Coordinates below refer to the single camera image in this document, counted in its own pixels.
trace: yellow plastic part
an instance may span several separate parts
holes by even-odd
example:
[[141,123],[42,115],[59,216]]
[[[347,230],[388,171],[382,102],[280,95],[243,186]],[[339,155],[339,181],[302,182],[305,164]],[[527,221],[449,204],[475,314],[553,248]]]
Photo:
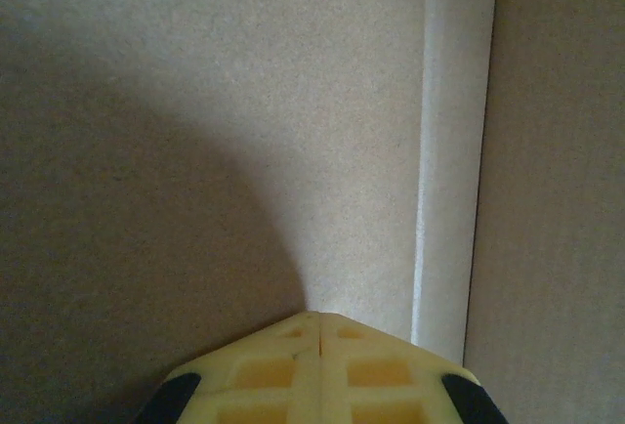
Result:
[[175,369],[201,375],[179,424],[462,424],[440,381],[468,370],[334,314],[306,312]]

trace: yellow plastic object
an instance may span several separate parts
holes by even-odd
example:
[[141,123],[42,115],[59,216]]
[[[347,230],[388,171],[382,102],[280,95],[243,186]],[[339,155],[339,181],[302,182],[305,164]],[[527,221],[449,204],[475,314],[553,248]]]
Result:
[[479,384],[468,370],[394,336],[306,312],[175,369],[166,385],[192,383],[178,410],[172,395],[160,398],[171,420],[154,418],[162,411],[153,409],[136,422],[463,424],[445,374]]

